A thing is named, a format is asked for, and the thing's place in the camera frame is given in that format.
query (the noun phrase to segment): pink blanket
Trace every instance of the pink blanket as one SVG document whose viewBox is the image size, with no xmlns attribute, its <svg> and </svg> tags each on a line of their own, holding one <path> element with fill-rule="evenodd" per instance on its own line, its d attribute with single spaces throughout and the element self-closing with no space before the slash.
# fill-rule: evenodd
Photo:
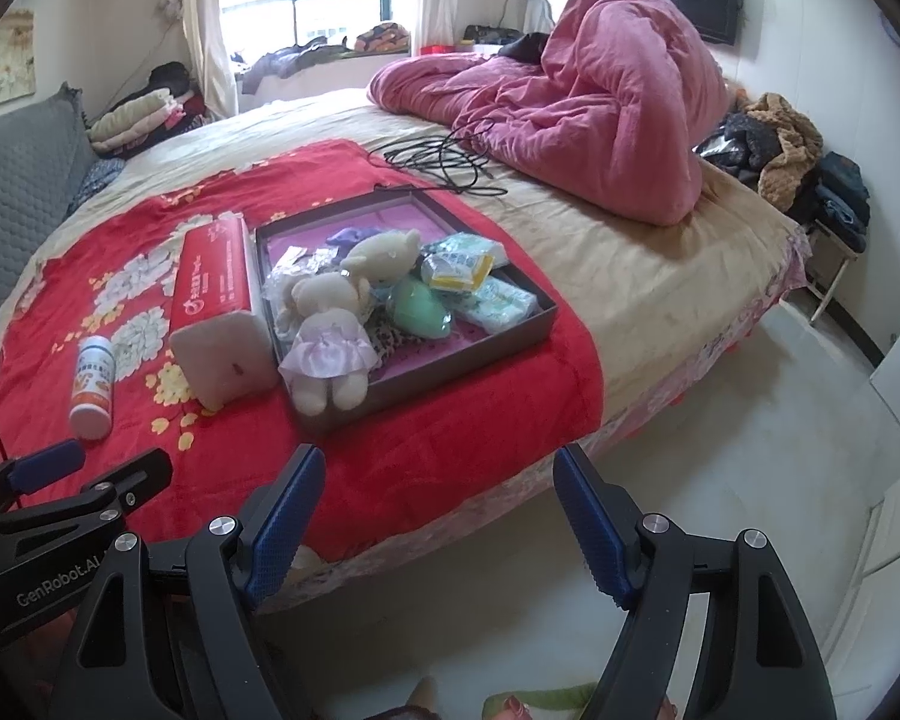
<svg viewBox="0 0 900 720">
<path fill-rule="evenodd" d="M 728 105 L 720 68 L 669 0 L 569 0 L 541 65 L 418 56 L 379 71 L 370 98 L 458 127 L 517 170 L 660 225 L 696 204 L 701 170 L 690 149 Z"/>
</svg>

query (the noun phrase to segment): red tissue package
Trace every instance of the red tissue package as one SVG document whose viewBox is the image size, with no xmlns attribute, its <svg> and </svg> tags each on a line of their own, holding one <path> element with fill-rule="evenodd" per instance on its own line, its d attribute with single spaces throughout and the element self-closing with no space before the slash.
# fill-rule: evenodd
<svg viewBox="0 0 900 720">
<path fill-rule="evenodd" d="M 170 350 L 204 408 L 276 385 L 247 224 L 240 215 L 187 232 L 170 309 Z"/>
</svg>

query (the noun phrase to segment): bottle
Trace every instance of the bottle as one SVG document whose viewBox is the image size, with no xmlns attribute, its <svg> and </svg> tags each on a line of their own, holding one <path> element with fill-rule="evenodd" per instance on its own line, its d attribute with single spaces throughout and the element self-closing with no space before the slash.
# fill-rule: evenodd
<svg viewBox="0 0 900 720">
<path fill-rule="evenodd" d="M 78 439 L 99 440 L 113 426 L 113 346 L 102 336 L 80 342 L 70 403 L 70 429 Z"/>
</svg>

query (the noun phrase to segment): painting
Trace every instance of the painting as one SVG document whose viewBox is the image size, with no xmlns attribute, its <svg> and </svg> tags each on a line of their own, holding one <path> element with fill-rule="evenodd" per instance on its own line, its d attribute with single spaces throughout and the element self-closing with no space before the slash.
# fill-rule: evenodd
<svg viewBox="0 0 900 720">
<path fill-rule="evenodd" d="M 0 19 L 0 103 L 34 94 L 34 11 L 10 10 Z"/>
</svg>

